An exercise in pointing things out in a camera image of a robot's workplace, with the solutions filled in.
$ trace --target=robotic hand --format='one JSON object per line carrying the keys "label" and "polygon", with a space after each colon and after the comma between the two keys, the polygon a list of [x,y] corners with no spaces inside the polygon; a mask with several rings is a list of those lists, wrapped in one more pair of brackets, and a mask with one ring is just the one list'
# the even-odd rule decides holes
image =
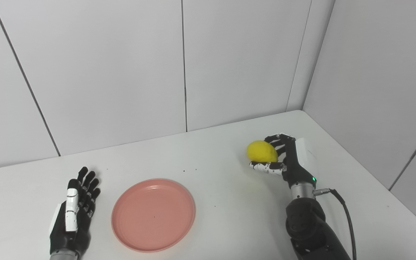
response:
{"label": "robotic hand", "polygon": [[67,199],[61,204],[49,236],[51,260],[78,260],[89,247],[89,226],[100,189],[96,173],[87,173],[88,168],[81,168],[78,178],[68,183]]}
{"label": "robotic hand", "polygon": [[316,158],[310,144],[304,138],[293,138],[285,134],[270,135],[264,139],[286,157],[282,162],[255,162],[250,167],[256,170],[281,175],[289,183],[292,201],[287,206],[286,229],[291,237],[299,260],[350,260],[348,253],[336,234],[325,222],[325,213],[316,196],[332,193],[342,203],[350,225],[353,260],[356,260],[354,232],[345,201],[336,190],[316,190]]}

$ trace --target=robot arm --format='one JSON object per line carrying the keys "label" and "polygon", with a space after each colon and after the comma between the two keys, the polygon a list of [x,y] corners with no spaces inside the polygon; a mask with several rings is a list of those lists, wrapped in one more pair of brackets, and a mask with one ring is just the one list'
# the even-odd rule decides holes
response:
{"label": "robot arm", "polygon": [[[279,156],[286,153],[281,166],[282,177],[288,182],[292,194],[292,201],[286,209],[286,228],[298,259],[350,260],[337,235],[325,222],[325,213],[316,200],[316,196],[331,192],[343,204],[347,212],[346,205],[335,190],[316,190],[317,180],[313,174],[317,173],[317,160],[309,142],[304,138],[297,140],[285,134],[271,135],[264,140],[276,148]],[[281,163],[252,162],[250,166],[260,169],[258,164],[263,165],[264,171],[274,173],[267,169],[267,165],[272,164],[274,168],[279,168],[277,164]],[[356,260],[354,240],[353,260]]]}

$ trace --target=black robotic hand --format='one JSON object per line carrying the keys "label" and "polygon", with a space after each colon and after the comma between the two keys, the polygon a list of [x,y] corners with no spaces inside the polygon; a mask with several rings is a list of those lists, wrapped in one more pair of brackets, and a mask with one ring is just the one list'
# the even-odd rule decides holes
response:
{"label": "black robotic hand", "polygon": [[[276,134],[269,135],[264,140],[270,143],[276,150],[277,155],[281,156],[286,153],[286,146],[288,139],[293,139],[289,135],[285,134]],[[271,162],[271,161],[252,161],[250,162],[250,167],[266,173],[277,174],[282,176],[285,181],[287,181],[287,156],[284,157],[282,162]]]}
{"label": "black robotic hand", "polygon": [[51,260],[77,260],[89,247],[89,226],[96,209],[99,180],[83,167],[68,183],[67,200],[61,204],[51,235]]}

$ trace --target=fingertip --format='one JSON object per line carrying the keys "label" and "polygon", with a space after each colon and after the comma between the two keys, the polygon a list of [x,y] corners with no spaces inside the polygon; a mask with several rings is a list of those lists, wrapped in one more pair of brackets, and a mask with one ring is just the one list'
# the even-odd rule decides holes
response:
{"label": "fingertip", "polygon": [[83,168],[81,168],[81,170],[79,170],[78,172],[78,181],[82,182],[83,178],[86,176],[86,173],[88,173],[88,168],[86,166],[83,166]]}
{"label": "fingertip", "polygon": [[99,188],[94,189],[94,191],[92,191],[92,193],[91,193],[91,199],[94,199],[94,200],[97,199],[99,194],[100,194],[100,189]]}

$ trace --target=white thumb segment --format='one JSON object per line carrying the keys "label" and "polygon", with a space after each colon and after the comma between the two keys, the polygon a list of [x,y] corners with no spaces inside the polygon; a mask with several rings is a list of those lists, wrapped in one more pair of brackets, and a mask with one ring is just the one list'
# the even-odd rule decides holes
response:
{"label": "white thumb segment", "polygon": [[78,191],[74,188],[67,190],[65,203],[65,231],[72,232],[78,230],[76,223],[76,213],[78,212]]}
{"label": "white thumb segment", "polygon": [[250,163],[250,167],[265,173],[277,174],[278,176],[282,176],[282,172],[284,171],[284,168],[271,169],[270,162],[260,162],[257,164]]}

